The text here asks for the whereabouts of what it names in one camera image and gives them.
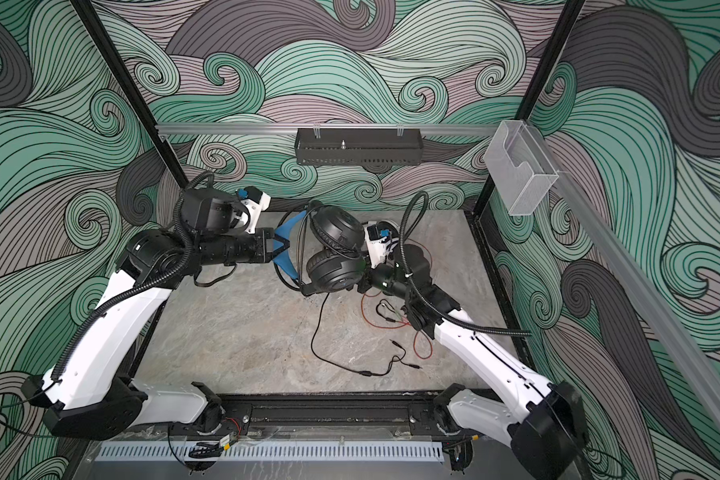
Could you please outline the black blue headphones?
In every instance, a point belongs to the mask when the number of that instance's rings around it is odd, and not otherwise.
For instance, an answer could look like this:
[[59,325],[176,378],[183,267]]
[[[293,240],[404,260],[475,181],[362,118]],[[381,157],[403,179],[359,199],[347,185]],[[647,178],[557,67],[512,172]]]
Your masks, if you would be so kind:
[[[307,231],[322,246],[309,259],[304,258]],[[364,242],[364,227],[354,216],[312,200],[293,218],[284,216],[275,228],[273,263],[280,275],[291,278],[290,287],[305,297],[347,290],[365,274]]]

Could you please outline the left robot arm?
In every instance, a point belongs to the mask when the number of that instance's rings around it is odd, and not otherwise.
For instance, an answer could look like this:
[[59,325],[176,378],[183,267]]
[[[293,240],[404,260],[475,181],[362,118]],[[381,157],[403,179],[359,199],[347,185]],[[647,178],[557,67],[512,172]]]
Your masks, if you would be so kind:
[[146,424],[183,424],[200,435],[218,430],[222,401],[205,384],[160,387],[120,367],[141,332],[154,332],[184,278],[197,278],[206,265],[234,268],[272,260],[267,243],[274,231],[257,225],[270,202],[256,187],[234,194],[187,188],[174,207],[171,229],[144,230],[126,244],[101,301],[60,359],[22,386],[28,402],[43,409],[51,435],[106,440]]

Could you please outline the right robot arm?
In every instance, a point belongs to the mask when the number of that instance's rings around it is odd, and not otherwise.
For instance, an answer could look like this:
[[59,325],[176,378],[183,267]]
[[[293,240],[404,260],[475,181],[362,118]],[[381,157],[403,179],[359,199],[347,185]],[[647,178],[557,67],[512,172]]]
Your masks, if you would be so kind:
[[558,479],[588,440],[580,393],[553,383],[511,355],[438,287],[421,248],[371,241],[362,287],[404,300],[408,322],[465,362],[496,394],[490,400],[455,386],[442,396],[446,424],[508,446],[535,479]]

